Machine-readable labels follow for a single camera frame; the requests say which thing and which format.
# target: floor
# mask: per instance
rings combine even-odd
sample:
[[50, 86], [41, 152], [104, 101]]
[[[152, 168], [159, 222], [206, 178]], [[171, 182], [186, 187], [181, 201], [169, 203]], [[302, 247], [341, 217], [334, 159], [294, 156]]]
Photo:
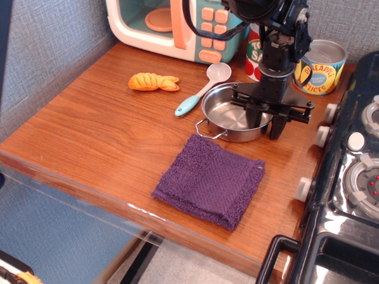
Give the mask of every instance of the floor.
[[177, 243], [163, 240], [155, 247], [134, 279], [126, 277], [145, 242], [140, 242], [107, 284], [254, 284], [255, 279], [190, 250]]

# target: stainless steel saucepan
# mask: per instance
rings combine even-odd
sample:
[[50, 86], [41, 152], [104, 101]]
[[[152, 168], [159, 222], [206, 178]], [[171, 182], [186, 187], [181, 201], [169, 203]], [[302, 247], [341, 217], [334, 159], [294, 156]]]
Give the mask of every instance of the stainless steel saucepan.
[[[235, 83], [225, 83], [207, 92], [202, 102], [206, 118], [196, 123], [198, 135], [241, 143], [255, 140], [266, 133], [272, 115], [263, 113], [259, 127], [249, 128], [246, 111], [241, 106], [230, 103], [233, 84]], [[200, 133], [199, 126], [204, 122], [207, 122], [208, 129], [214, 134], [213, 137]]]

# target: pan handle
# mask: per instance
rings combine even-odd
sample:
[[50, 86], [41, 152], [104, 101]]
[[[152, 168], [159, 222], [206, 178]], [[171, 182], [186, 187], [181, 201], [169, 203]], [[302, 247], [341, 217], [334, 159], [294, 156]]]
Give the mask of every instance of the pan handle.
[[208, 135], [203, 135], [203, 134], [201, 134], [201, 133], [200, 133], [200, 129], [199, 129], [199, 125], [202, 124], [204, 121], [207, 121], [207, 122], [209, 123], [209, 120], [208, 120], [207, 118], [205, 118], [205, 119], [199, 121], [198, 123], [196, 123], [196, 125], [195, 125], [195, 126], [196, 126], [196, 130], [197, 130], [197, 134], [199, 134], [200, 136], [202, 136], [202, 137], [204, 137], [204, 138], [209, 138], [209, 139], [214, 140], [214, 139], [217, 139], [217, 138], [219, 138], [220, 136], [222, 136], [222, 135], [224, 135], [224, 134], [227, 134], [227, 130], [224, 130], [223, 132], [221, 132], [220, 134], [218, 134], [218, 135], [216, 135], [216, 136], [214, 136], [214, 137], [211, 137], [211, 136], [208, 136]]

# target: measuring spoon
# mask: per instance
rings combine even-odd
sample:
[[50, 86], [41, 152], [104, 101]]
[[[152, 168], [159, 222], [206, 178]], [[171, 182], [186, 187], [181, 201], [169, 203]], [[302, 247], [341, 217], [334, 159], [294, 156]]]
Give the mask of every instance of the measuring spoon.
[[209, 83], [206, 84], [205, 87], [199, 91], [199, 93], [185, 99], [176, 109], [175, 115], [179, 117], [192, 110], [199, 102], [200, 98], [202, 98], [211, 87], [217, 83], [228, 80], [230, 78], [230, 75], [232, 75], [232, 70], [226, 63], [220, 62], [209, 66], [207, 69]]

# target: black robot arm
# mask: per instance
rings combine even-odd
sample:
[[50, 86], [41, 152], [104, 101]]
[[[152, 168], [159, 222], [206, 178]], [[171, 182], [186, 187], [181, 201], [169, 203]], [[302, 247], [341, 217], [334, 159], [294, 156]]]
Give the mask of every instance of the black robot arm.
[[306, 0], [221, 0], [221, 4], [243, 22], [224, 34], [199, 31], [191, 21], [190, 0], [183, 0], [183, 11], [189, 27], [202, 37], [230, 40], [250, 23], [260, 25], [263, 51], [259, 83], [238, 83], [232, 103], [244, 107], [251, 127], [261, 121], [263, 112], [273, 115], [271, 139], [277, 139], [286, 122], [308, 123], [314, 103], [289, 88], [295, 64], [310, 50], [308, 6]]

